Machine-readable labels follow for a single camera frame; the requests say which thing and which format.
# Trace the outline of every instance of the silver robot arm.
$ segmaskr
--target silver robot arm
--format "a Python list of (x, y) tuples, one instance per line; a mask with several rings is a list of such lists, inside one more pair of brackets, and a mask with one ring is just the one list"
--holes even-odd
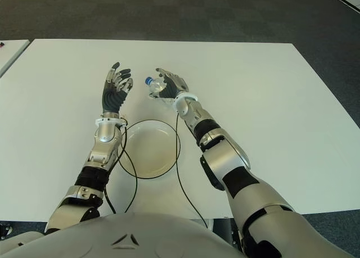
[(109, 170), (116, 160), (122, 141), (119, 110), (133, 86), (130, 69), (116, 73), (120, 63), (107, 74), (102, 95), (103, 114), (96, 120), (95, 143), (75, 182), (49, 219), (46, 234), (99, 217), (103, 191), (109, 181)]
[(227, 193), (246, 256), (352, 257), (318, 234), (274, 188), (250, 172), (245, 152), (188, 92), (182, 78), (156, 70), (166, 83), (159, 97), (174, 98), (173, 107), (202, 150), (206, 176)]

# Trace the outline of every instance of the black cable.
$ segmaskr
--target black cable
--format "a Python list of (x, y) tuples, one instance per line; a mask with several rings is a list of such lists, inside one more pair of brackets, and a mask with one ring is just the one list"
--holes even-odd
[(137, 173), (136, 173), (136, 170), (135, 170), (134, 163), (133, 163), (133, 161), (131, 160), (129, 154), (126, 152), (126, 150), (124, 150), (124, 152), (125, 152), (126, 156), (128, 156), (129, 161), (131, 162), (131, 165), (133, 166), (134, 173), (135, 173), (135, 179), (136, 179), (135, 192), (134, 192), (133, 198), (131, 199), (130, 204), (128, 205), (128, 207), (127, 207), (126, 210), (125, 210), (125, 213), (126, 213), (126, 212), (128, 212), (129, 208), (131, 207), (131, 205), (132, 205), (132, 203), (133, 203), (133, 201), (134, 201), (134, 199), (135, 199), (136, 193), (137, 193)]
[[(118, 158), (116, 159), (116, 161), (114, 162), (114, 164), (113, 164), (113, 165), (111, 166), (111, 168), (109, 169), (109, 176), (110, 176), (112, 170), (114, 169), (115, 165), (119, 162), (120, 158), (122, 157), (123, 153), (125, 152), (125, 147), (126, 147), (127, 141), (128, 141), (128, 129), (127, 129), (127, 127), (125, 127), (125, 142), (124, 142), (124, 146), (121, 146), (121, 147), (122, 147), (122, 151), (121, 151), (120, 155), (119, 155), (119, 152), (118, 152), (119, 149), (116, 150), (116, 155), (117, 155)], [(106, 185), (105, 185), (105, 187), (104, 187), (104, 189), (103, 189), (103, 195), (105, 196), (105, 200), (106, 200), (106, 202), (109, 204), (109, 207), (110, 207), (112, 213), (116, 214), (116, 210), (114, 209), (112, 203), (110, 202), (109, 196), (107, 195)]]
[(196, 213), (199, 215), (199, 217), (202, 219), (202, 221), (205, 224), (205, 227), (207, 228), (208, 225), (206, 224), (206, 221), (204, 220), (203, 216), (201, 216), (201, 214), (199, 213), (199, 211), (196, 209), (196, 207), (193, 205), (193, 203), (190, 201), (189, 197), (187, 196), (184, 188), (182, 187), (181, 184), (181, 180), (180, 180), (180, 176), (179, 176), (179, 167), (178, 167), (178, 122), (179, 122), (179, 114), (176, 117), (176, 127), (175, 127), (175, 164), (176, 164), (176, 173), (178, 174), (178, 179), (179, 179), (179, 183), (180, 183), (180, 187), (182, 189), (182, 192), (184, 193), (185, 197), (187, 198), (187, 200), (189, 201), (190, 205), (192, 206), (193, 209), (195, 209)]

